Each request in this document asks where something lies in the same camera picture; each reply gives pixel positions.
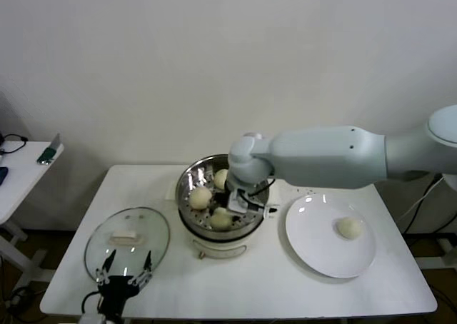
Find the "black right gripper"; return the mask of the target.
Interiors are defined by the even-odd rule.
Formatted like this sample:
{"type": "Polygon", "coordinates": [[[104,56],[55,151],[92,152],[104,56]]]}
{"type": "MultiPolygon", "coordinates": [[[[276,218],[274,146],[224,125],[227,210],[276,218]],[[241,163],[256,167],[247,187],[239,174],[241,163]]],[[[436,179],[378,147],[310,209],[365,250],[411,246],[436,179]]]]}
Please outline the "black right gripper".
{"type": "Polygon", "coordinates": [[[212,209],[216,210],[217,208],[228,208],[229,198],[231,193],[229,191],[219,191],[215,192],[212,196],[212,209]]]}

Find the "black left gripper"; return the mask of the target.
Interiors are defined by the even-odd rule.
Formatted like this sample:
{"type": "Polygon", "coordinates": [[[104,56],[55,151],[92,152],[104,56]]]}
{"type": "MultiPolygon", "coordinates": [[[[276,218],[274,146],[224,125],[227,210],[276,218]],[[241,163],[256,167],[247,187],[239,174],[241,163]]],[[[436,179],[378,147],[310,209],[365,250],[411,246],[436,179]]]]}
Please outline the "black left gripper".
{"type": "Polygon", "coordinates": [[[99,312],[103,314],[122,314],[126,301],[139,294],[139,287],[145,287],[152,278],[151,251],[144,261],[143,270],[136,276],[111,275],[109,270],[116,256],[116,249],[96,269],[96,282],[102,301],[99,312]]]}

